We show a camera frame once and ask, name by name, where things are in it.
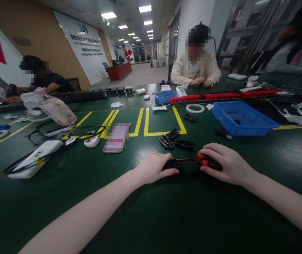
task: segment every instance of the floor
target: floor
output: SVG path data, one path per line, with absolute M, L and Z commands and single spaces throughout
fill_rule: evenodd
M 151 63 L 141 63 L 132 65 L 132 73 L 130 73 L 122 81 L 111 82 L 109 78 L 103 79 L 87 90 L 111 87 L 134 87 L 137 85 L 147 85 L 152 83 L 160 83 L 162 80 L 167 81 L 168 66 L 162 68 L 151 68 Z

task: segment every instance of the power strip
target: power strip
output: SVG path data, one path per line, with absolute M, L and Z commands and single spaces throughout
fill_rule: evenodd
M 46 141 L 39 148 L 37 148 L 37 150 L 35 150 L 29 157 L 27 157 L 22 163 L 20 163 L 13 171 L 16 171 L 19 168 L 25 167 L 31 163 L 33 164 L 35 162 L 36 164 L 33 167 L 16 174 L 10 174 L 8 175 L 8 177 L 17 179 L 27 179 L 33 177 L 49 160 L 45 159 L 43 162 L 39 163 L 39 161 L 37 161 L 36 159 L 57 151 L 62 145 L 63 142 L 60 140 Z

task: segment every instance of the roll of tape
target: roll of tape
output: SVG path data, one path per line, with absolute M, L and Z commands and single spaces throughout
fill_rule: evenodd
M 99 141 L 100 141 L 100 140 L 99 140 L 98 136 L 95 136 L 95 137 L 86 139 L 86 140 L 84 141 L 84 145 L 85 145 L 86 147 L 95 147 L 95 146 L 97 146 L 97 144 L 99 143 Z

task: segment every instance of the man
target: man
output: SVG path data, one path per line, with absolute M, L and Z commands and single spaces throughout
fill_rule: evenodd
M 47 94 L 74 91 L 74 88 L 66 79 L 49 70 L 46 62 L 36 56 L 24 56 L 19 67 L 30 74 L 34 74 L 34 80 L 29 87 L 17 87 L 17 94 L 33 92 L 37 87 L 44 87 Z
M 173 65 L 171 82 L 177 85 L 202 85 L 213 87 L 218 83 L 221 71 L 214 54 L 205 51 L 205 43 L 211 38 L 210 28 L 195 26 L 186 40 L 186 53 L 181 55 Z

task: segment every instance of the black hair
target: black hair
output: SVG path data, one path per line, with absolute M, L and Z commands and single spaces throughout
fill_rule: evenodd
M 211 29 L 201 22 L 189 31 L 188 43 L 202 44 L 206 43 L 209 39 L 211 39 Z

